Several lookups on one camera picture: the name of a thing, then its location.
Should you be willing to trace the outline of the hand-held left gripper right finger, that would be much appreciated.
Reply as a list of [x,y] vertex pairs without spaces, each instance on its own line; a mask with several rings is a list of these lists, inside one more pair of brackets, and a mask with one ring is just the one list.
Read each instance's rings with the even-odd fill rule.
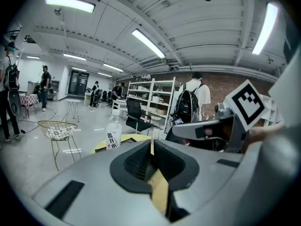
[[154,142],[168,183],[157,226],[276,226],[295,220],[299,198],[299,127],[287,128],[245,154]]

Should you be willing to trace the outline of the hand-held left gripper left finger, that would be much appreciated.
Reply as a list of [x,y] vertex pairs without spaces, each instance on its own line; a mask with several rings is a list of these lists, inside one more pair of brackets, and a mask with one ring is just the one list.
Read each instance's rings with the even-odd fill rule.
[[71,226],[167,226],[152,187],[137,177],[149,140],[86,156],[43,185],[33,200]]

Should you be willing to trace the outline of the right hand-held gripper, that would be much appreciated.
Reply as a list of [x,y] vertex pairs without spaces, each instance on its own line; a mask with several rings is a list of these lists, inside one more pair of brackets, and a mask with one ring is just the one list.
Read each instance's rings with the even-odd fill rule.
[[183,144],[185,140],[205,141],[229,139],[226,150],[239,152],[243,148],[249,129],[267,111],[260,94],[249,81],[244,81],[230,92],[224,102],[215,107],[216,119],[173,125],[166,140]]

